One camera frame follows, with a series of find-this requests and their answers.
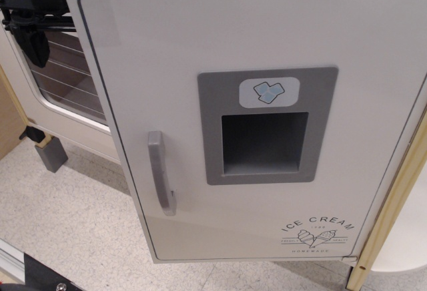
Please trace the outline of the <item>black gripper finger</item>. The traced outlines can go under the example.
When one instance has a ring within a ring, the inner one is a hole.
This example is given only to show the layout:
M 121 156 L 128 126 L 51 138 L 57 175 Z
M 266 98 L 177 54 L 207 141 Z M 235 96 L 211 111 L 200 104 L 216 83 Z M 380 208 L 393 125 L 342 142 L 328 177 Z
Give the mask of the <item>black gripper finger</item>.
M 43 31 L 38 31 L 38 17 L 24 17 L 12 12 L 12 34 L 26 56 L 37 67 L 45 67 L 49 59 L 49 44 Z

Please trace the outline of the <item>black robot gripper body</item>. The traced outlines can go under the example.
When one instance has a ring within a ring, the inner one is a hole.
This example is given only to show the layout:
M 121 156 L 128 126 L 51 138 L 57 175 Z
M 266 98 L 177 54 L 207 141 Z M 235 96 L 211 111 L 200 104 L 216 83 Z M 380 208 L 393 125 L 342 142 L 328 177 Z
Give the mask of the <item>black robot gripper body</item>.
M 1 12 L 7 31 L 75 31 L 66 0 L 1 0 Z

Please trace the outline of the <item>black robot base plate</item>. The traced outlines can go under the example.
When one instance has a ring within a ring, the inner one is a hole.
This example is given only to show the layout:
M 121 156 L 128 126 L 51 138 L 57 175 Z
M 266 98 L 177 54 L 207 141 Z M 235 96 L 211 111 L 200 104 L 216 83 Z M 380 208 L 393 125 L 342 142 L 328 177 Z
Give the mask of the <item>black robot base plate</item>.
M 24 265 L 25 287 L 28 290 L 83 290 L 74 282 L 60 275 L 28 254 L 24 254 Z

